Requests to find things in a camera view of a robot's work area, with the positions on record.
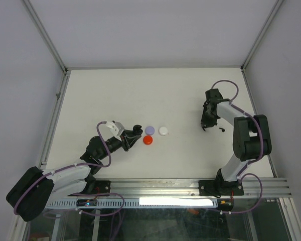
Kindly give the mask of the red earbud case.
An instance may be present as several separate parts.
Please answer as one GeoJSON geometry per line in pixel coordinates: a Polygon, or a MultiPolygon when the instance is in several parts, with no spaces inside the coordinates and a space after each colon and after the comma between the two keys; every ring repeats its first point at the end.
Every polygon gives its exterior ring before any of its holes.
{"type": "Polygon", "coordinates": [[[143,138],[143,143],[144,143],[145,145],[151,145],[151,144],[153,143],[153,138],[152,138],[152,136],[150,136],[150,135],[144,136],[144,138],[143,138]]]}

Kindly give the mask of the purple earbud case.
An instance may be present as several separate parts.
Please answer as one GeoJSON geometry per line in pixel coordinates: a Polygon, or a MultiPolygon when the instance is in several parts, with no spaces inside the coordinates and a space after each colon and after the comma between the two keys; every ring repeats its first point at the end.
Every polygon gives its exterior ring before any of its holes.
{"type": "Polygon", "coordinates": [[[155,128],[153,126],[147,126],[145,128],[145,134],[147,136],[152,136],[155,133],[155,128]]]}

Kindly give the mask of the black earbud case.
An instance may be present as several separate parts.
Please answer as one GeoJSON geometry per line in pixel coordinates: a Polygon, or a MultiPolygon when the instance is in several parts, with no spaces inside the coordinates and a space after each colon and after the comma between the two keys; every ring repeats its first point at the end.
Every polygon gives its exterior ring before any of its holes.
{"type": "Polygon", "coordinates": [[[132,131],[135,135],[142,135],[143,133],[141,125],[134,125],[132,131]]]}

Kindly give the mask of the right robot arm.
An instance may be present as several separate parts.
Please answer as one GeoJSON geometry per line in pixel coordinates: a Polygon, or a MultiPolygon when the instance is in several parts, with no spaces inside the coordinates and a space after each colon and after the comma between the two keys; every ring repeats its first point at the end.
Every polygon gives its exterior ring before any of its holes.
{"type": "Polygon", "coordinates": [[[217,171],[213,180],[200,180],[199,195],[243,196],[242,176],[249,165],[269,155],[272,150],[268,120],[265,115],[250,115],[222,97],[217,88],[205,92],[201,127],[203,130],[224,119],[233,126],[233,155],[217,171]]]}

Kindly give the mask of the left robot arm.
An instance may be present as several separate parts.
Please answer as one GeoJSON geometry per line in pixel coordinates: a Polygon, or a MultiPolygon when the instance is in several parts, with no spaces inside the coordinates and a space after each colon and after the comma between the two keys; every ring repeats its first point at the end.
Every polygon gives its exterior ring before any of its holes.
{"type": "Polygon", "coordinates": [[[118,149],[128,151],[141,138],[140,125],[124,130],[119,137],[104,141],[100,136],[90,139],[79,163],[51,170],[29,168],[6,195],[6,201],[24,221],[39,216],[48,204],[69,195],[109,195],[110,183],[98,181],[94,175],[103,168],[102,159],[118,149]]]}

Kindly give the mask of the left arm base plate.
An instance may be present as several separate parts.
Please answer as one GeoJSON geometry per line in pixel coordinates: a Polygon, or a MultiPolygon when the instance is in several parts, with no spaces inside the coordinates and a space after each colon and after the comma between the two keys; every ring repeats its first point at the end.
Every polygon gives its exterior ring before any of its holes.
{"type": "Polygon", "coordinates": [[[88,183],[83,191],[71,194],[71,196],[109,196],[110,190],[110,180],[95,180],[88,183]]]}

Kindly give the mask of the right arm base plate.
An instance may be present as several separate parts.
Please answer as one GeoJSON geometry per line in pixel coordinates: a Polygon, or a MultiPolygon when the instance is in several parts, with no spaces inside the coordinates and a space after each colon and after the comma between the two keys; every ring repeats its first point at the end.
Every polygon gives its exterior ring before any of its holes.
{"type": "Polygon", "coordinates": [[[200,196],[215,196],[220,198],[221,196],[243,196],[244,189],[238,182],[226,182],[218,180],[200,180],[199,195],[200,196]]]}

